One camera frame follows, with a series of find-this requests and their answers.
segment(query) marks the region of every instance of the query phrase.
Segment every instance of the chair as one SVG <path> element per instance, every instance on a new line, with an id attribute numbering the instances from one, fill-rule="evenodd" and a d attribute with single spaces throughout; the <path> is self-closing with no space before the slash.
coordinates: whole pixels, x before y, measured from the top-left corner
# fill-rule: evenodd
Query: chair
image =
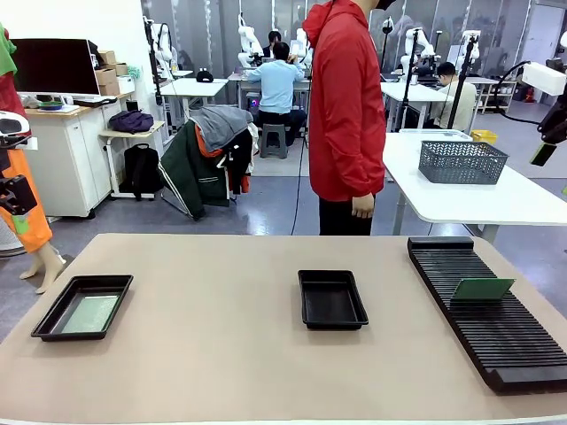
<path id="1" fill-rule="evenodd" d="M 268 146 L 268 135 L 276 134 L 278 146 Z M 260 158 L 277 156 L 280 159 L 287 158 L 287 145 L 285 144 L 285 125 L 264 124 L 262 126 L 262 142 L 260 146 Z"/>

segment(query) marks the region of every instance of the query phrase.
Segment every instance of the orange pants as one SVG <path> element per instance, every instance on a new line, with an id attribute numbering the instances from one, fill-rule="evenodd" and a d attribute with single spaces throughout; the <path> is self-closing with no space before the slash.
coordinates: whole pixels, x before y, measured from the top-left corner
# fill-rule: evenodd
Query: orange pants
<path id="1" fill-rule="evenodd" d="M 10 179 L 19 174 L 26 176 L 27 182 L 29 183 L 32 192 L 34 192 L 37 206 L 32 208 L 32 211 L 27 214 L 29 230 L 23 235 L 16 234 L 12 216 L 4 208 L 0 208 L 0 215 L 6 224 L 12 229 L 12 232 L 16 234 L 19 241 L 24 245 L 26 251 L 35 252 L 48 243 L 53 234 L 51 233 L 50 226 L 45 219 L 45 213 L 43 212 L 43 208 L 37 194 L 37 188 L 34 185 L 34 179 L 32 178 L 29 166 L 27 165 L 24 151 L 15 149 L 9 150 L 8 157 L 10 158 L 10 168 L 3 170 L 2 174 L 4 175 L 4 178 Z"/>

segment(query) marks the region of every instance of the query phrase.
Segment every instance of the black slotted rack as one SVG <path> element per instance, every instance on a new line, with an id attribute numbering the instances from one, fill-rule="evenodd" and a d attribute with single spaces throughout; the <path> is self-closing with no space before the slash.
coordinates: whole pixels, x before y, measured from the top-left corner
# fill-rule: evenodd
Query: black slotted rack
<path id="1" fill-rule="evenodd" d="M 461 279 L 496 275 L 462 237 L 409 238 L 408 252 L 486 384 L 496 392 L 567 390 L 567 354 L 510 292 L 451 301 Z"/>

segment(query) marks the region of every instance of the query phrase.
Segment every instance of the black backpack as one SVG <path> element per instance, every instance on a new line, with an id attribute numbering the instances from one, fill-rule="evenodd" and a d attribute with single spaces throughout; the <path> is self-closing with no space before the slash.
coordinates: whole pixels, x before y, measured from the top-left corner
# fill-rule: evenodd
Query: black backpack
<path id="1" fill-rule="evenodd" d="M 120 192 L 134 193 L 138 201 L 143 193 L 155 193 L 163 188 L 158 173 L 159 156 L 148 143 L 139 143 L 124 151 L 126 180 Z"/>
<path id="2" fill-rule="evenodd" d="M 153 126 L 153 117 L 140 111 L 122 111 L 110 118 L 108 124 L 121 133 L 144 133 Z"/>

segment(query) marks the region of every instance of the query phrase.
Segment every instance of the black tray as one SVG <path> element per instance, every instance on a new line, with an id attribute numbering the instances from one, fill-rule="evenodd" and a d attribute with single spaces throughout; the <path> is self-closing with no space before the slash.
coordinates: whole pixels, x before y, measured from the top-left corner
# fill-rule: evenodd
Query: black tray
<path id="1" fill-rule="evenodd" d="M 72 278 L 32 336 L 48 342 L 103 339 L 132 279 L 130 275 Z"/>
<path id="2" fill-rule="evenodd" d="M 497 393 L 567 390 L 567 355 L 510 291 L 452 300 L 459 281 L 496 275 L 465 237 L 409 238 L 409 257 L 485 383 Z"/>
<path id="3" fill-rule="evenodd" d="M 352 272 L 299 270 L 299 285 L 307 328 L 356 330 L 369 324 Z"/>

